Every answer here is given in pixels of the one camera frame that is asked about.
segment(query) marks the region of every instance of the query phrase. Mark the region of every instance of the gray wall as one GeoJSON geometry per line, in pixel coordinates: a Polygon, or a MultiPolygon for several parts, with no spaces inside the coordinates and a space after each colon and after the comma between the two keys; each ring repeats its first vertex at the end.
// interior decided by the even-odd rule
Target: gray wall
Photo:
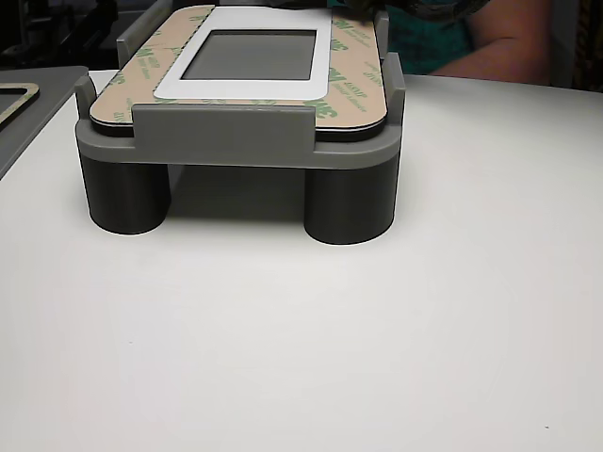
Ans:
{"type": "Polygon", "coordinates": [[[579,0],[553,0],[551,83],[570,88],[574,69],[574,47],[579,0]]]}

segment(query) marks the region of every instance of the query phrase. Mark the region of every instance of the display screen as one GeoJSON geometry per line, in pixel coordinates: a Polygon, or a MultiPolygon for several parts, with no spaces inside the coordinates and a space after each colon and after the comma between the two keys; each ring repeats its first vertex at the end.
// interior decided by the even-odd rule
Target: display screen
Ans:
{"type": "Polygon", "coordinates": [[[309,80],[316,31],[214,30],[183,80],[309,80]]]}

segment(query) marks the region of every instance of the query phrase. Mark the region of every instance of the person's arm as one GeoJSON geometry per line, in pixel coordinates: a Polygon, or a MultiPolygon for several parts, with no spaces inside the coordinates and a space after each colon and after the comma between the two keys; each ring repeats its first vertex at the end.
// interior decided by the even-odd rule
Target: person's arm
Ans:
{"type": "Polygon", "coordinates": [[[476,51],[432,75],[548,84],[550,0],[492,0],[470,16],[476,51]]]}

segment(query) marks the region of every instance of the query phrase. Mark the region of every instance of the dark background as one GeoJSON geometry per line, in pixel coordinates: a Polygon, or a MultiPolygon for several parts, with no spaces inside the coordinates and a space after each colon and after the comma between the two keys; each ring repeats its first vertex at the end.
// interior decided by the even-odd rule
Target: dark background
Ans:
{"type": "MultiPolygon", "coordinates": [[[[46,3],[51,10],[29,11],[39,16],[30,19],[27,26],[30,49],[0,57],[0,70],[68,64],[82,64],[92,70],[117,69],[115,39],[154,2],[117,0],[113,11],[110,0],[27,1],[34,6],[46,3]]],[[[183,5],[214,3],[177,1],[183,5]]],[[[6,47],[22,40],[17,3],[0,0],[0,52],[6,53],[6,47]]],[[[603,91],[603,0],[553,0],[553,4],[551,84],[603,91]]]]}

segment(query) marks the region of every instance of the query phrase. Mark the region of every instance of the gray panel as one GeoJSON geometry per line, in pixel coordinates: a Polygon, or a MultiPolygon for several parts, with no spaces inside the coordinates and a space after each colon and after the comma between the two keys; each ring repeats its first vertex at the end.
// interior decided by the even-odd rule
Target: gray panel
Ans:
{"type": "Polygon", "coordinates": [[[315,31],[212,32],[183,75],[186,80],[309,80],[315,31]]]}
{"type": "Polygon", "coordinates": [[[86,73],[84,67],[0,72],[0,83],[35,83],[40,87],[40,97],[0,131],[0,178],[72,95],[77,79],[86,73]]]}
{"type": "Polygon", "coordinates": [[[389,14],[386,10],[381,9],[375,13],[374,24],[379,58],[384,59],[389,46],[389,14]]]}
{"type": "Polygon", "coordinates": [[[138,149],[169,150],[183,162],[239,165],[250,155],[278,161],[314,150],[315,110],[307,106],[134,105],[132,115],[138,149]]]}
{"type": "Polygon", "coordinates": [[[385,56],[382,72],[385,100],[387,101],[387,122],[402,124],[406,85],[404,84],[404,74],[402,73],[398,54],[390,52],[385,56]]]}

